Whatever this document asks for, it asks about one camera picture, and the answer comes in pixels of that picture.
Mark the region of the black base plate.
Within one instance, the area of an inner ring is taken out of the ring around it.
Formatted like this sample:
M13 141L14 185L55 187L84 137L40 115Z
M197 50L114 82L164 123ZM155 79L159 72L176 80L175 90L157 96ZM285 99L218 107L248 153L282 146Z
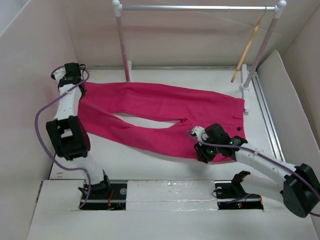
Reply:
M211 195L217 200L218 210L263 210L262 197L246 193L230 180L217 180Z
M84 211L122 211L126 209L128 183L111 182L108 193L91 191L87 202L81 207Z

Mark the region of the white foam block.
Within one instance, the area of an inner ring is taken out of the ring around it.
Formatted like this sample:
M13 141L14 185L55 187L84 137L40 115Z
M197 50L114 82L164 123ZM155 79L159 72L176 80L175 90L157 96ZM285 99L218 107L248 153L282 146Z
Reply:
M213 180L130 180L125 205L128 211L216 211L213 190Z

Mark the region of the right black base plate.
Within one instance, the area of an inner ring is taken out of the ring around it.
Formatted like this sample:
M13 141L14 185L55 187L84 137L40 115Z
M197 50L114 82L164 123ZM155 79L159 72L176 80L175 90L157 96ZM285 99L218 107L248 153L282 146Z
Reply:
M230 180L217 180L211 195L217 200L218 210L263 210L262 197L246 193Z

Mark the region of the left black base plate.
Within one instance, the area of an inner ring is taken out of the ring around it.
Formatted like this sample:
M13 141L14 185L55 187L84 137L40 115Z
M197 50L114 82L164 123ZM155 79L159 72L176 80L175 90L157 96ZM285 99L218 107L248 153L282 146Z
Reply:
M108 193L91 191L87 202L81 207L84 211L122 211L126 209L128 183L111 182Z

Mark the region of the wooden clothes hanger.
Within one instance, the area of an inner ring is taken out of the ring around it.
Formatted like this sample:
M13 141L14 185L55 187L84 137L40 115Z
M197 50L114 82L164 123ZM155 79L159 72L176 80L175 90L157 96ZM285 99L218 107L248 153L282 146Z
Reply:
M254 40L254 38L255 38L255 36L256 36L259 28L260 28L260 25L261 25L261 22L262 22L262 18L263 18L263 17L261 17L261 18L257 21L257 23L256 23L256 25L255 25L255 27L254 27L251 35L250 35L250 38L249 38L249 40L248 40L248 42L247 42L247 44L246 44L246 46L245 46L245 48L244 48L244 51L243 51L243 53L242 53L242 55L241 55L241 58L240 58L240 60L239 60L239 62L238 62L238 64L237 64L236 69L235 69L235 71L234 71L234 73L233 73L233 76L232 76L232 78L231 78L231 80L230 80L231 83L233 83L233 82L235 81L235 79L236 79L236 77L237 77L237 75L238 75L238 72L240 71L241 66L242 66L242 64L244 63L244 60L245 60L245 58L246 58L246 56L247 56L247 54L248 54L248 51L249 51L249 49L250 49L250 47L251 47L251 44L252 44L252 42L253 42L253 40Z

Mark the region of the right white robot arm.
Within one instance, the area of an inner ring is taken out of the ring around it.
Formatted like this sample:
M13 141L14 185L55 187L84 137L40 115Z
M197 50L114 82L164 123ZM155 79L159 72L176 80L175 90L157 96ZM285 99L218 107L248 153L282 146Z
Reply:
M207 128L195 126L188 136L196 142L198 161L208 164L222 155L265 176L258 177L244 170L237 173L231 180L230 188L235 195L231 204L250 195L260 195L283 204L297 217L313 215L313 209L320 202L320 182L309 165L294 165L267 156L246 139L238 135L230 137L218 123Z

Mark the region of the white clothes rack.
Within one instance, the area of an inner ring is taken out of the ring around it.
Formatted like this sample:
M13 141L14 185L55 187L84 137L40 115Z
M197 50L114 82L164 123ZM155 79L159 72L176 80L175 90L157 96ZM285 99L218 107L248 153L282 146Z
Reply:
M272 20L268 26L262 43L259 47L257 55L251 66L250 71L247 71L247 65L243 64L240 67L241 84L239 86L242 98L244 99L244 113L250 112L249 93L251 90L251 80L255 73L258 64L267 47L274 28L281 17L287 2L280 0L275 6L217 6L217 5L123 5L119 0L112 1L113 12L116 20L117 31L119 35L119 43L122 55L122 62L124 66L125 81L130 83L132 81L132 62L128 60L124 31L122 26L122 12L123 11L194 11L194 12L273 12Z

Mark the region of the pink trousers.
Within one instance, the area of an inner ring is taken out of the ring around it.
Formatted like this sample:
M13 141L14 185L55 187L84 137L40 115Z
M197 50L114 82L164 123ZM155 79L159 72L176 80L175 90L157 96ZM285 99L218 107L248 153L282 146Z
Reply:
M241 98L156 83L87 83L78 117L88 133L157 154L196 159L187 132L220 124L245 136Z

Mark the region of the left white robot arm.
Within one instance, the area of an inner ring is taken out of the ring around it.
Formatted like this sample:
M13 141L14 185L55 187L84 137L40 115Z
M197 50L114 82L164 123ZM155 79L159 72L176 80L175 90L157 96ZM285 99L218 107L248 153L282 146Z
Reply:
M112 191L110 180L104 170L95 167L90 155L90 138L78 117L80 100L87 91L84 72L85 65L76 62L66 63L52 72L51 78L58 83L60 99L53 120L45 127L56 155L90 177L90 182L79 190L84 194L91 190L92 195L104 199Z

